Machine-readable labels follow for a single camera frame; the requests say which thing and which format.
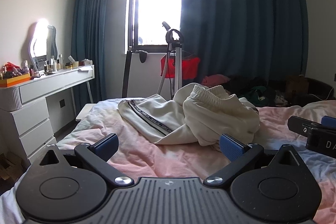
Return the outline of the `white track pants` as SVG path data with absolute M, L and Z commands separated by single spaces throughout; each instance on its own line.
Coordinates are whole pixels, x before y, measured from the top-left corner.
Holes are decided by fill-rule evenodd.
M 260 128 L 257 108 L 244 97 L 229 95 L 221 85 L 208 88 L 191 83 L 180 88 L 172 100 L 154 94 L 123 100 L 118 110 L 156 145 L 199 143 L 218 148 L 223 134 L 248 144 Z

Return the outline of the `pile of clothes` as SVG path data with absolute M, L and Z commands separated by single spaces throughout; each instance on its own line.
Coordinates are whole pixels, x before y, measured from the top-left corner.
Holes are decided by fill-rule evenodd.
M 209 88 L 221 85 L 229 95 L 244 97 L 256 107 L 303 107 L 312 102 L 335 100 L 332 86 L 303 75 L 274 81 L 262 77 L 212 75 L 206 76 L 202 85 Z

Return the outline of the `white stool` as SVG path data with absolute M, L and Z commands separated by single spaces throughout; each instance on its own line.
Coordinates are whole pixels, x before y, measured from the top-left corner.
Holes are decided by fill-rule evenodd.
M 96 106 L 96 103 L 88 103 L 80 110 L 79 114 L 76 116 L 75 121 L 80 122 L 90 111 L 92 108 Z

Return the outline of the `white vanity desk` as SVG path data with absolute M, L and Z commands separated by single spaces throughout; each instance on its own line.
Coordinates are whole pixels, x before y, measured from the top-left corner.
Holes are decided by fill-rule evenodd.
M 7 149 L 28 167 L 48 144 L 55 144 L 46 98 L 95 78 L 94 65 L 64 69 L 1 88 L 1 136 Z

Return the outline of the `cardboard box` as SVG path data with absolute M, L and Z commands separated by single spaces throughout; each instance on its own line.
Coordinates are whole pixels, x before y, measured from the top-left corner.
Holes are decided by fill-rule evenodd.
M 6 155 L 1 153 L 1 182 L 7 182 L 13 186 L 24 173 L 22 159 L 12 152 Z

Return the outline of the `black framed panel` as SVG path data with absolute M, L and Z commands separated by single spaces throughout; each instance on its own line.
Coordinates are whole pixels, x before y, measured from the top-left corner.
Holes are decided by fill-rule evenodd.
M 132 50 L 128 50 L 126 53 L 123 82 L 122 82 L 122 98 L 127 97 L 132 54 L 133 54 Z

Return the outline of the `red bag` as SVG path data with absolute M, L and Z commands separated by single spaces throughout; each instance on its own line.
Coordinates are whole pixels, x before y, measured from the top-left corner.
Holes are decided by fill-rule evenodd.
M 169 56 L 168 59 L 168 68 L 166 69 L 165 78 L 174 78 L 175 77 L 175 65 L 174 57 Z M 184 57 L 182 59 L 182 79 L 183 80 L 192 80 L 195 79 L 198 75 L 198 66 L 201 62 L 199 57 L 194 55 Z

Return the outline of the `orange box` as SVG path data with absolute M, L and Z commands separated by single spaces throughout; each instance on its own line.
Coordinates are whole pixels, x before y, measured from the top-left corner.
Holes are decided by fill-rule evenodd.
M 31 79 L 31 76 L 29 73 L 21 76 L 15 76 L 9 79 L 1 79 L 0 80 L 0 87 L 1 88 L 8 88 L 17 84 L 21 84 L 24 82 L 27 82 Z

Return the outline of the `lit vanity mirror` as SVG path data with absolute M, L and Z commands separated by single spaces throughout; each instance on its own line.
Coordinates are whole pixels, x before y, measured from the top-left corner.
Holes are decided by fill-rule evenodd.
M 34 25 L 34 32 L 29 42 L 29 56 L 35 72 L 43 70 L 47 61 L 47 39 L 49 35 L 49 21 L 46 18 L 39 19 Z

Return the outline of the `teal curtain right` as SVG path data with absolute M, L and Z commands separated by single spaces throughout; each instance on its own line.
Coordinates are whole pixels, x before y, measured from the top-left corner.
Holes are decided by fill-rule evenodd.
M 209 75 L 280 80 L 306 72 L 306 0 L 182 0 L 184 49 Z

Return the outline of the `teal curtain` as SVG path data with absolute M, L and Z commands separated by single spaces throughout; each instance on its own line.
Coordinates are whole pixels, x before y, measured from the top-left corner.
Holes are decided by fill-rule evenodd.
M 94 103 L 106 98 L 105 87 L 105 20 L 108 0 L 76 0 L 72 26 L 71 55 L 77 61 L 91 60 L 94 79 L 91 94 L 86 86 L 75 88 L 75 104 L 82 108 L 92 97 Z
M 306 72 L 306 0 L 182 0 L 184 49 L 209 75 L 280 80 Z

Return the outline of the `garment steamer stand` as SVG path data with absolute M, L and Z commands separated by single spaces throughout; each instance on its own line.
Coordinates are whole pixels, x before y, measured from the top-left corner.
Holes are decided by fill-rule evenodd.
M 161 81 L 157 91 L 158 94 L 161 94 L 166 73 L 169 72 L 169 58 L 172 53 L 174 56 L 174 90 L 170 88 L 170 91 L 176 92 L 182 87 L 182 46 L 185 41 L 183 34 L 179 30 L 171 28 L 166 22 L 162 22 L 162 26 L 166 30 L 165 39 L 167 42 L 167 52 L 165 55 L 163 72 L 161 74 Z

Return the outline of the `teal curtain left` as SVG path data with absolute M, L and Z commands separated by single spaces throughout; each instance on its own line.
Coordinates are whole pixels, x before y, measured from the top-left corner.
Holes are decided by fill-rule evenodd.
M 75 104 L 82 108 L 92 97 L 94 103 L 106 98 L 105 87 L 105 20 L 108 0 L 76 0 L 72 26 L 71 55 L 77 61 L 91 60 L 94 79 L 91 94 L 86 86 L 75 88 Z

